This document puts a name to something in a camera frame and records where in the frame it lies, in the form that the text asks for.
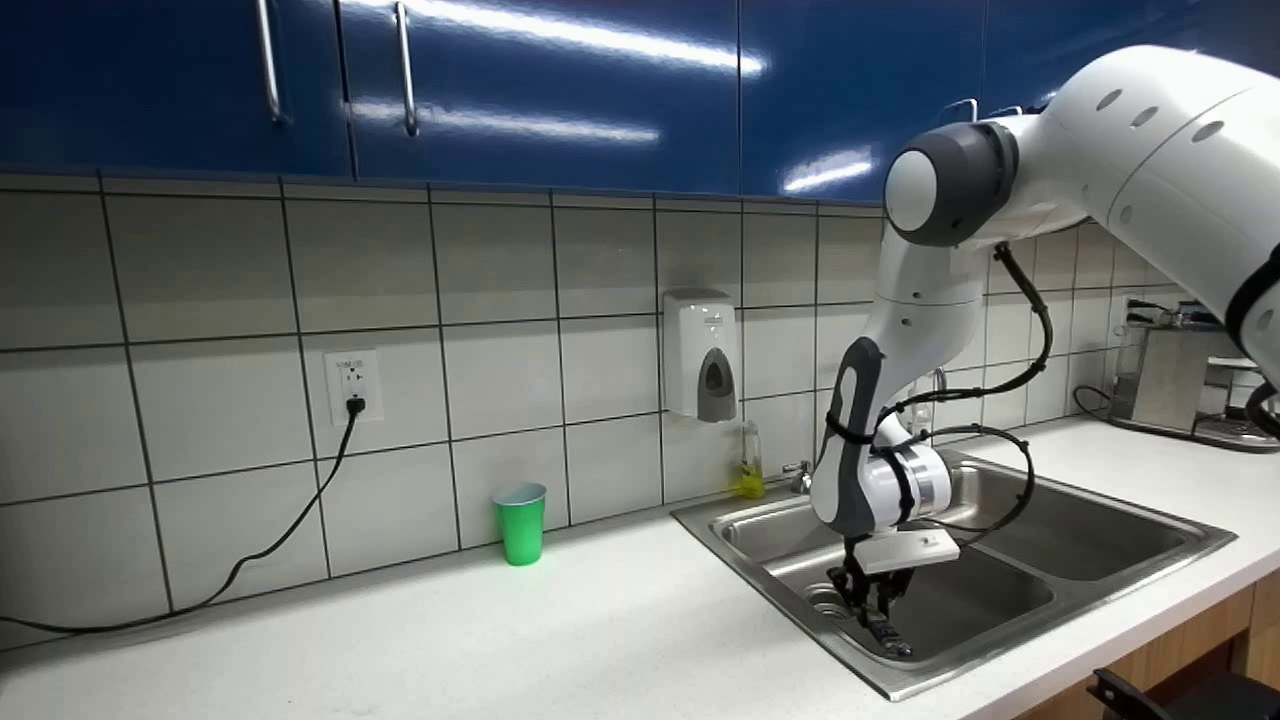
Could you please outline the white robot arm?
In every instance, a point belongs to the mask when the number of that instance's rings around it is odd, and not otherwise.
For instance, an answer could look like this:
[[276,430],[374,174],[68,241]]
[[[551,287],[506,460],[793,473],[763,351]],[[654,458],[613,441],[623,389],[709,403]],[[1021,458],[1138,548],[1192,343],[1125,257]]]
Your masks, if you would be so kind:
[[987,272],[1023,245],[1098,228],[1202,300],[1280,385],[1280,76],[1192,50],[1129,44],[1072,72],[1046,108],[911,137],[886,178],[882,286],[845,349],[811,509],[845,540],[831,601],[882,650],[911,577],[951,566],[951,473],[911,403],[984,318]]

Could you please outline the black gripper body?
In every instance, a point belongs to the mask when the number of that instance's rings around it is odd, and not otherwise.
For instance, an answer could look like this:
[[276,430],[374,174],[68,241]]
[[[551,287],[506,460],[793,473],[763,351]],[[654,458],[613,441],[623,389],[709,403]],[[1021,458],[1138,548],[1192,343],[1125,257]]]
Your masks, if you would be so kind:
[[911,584],[907,572],[866,572],[856,562],[845,562],[827,572],[831,591],[845,608],[887,608]]

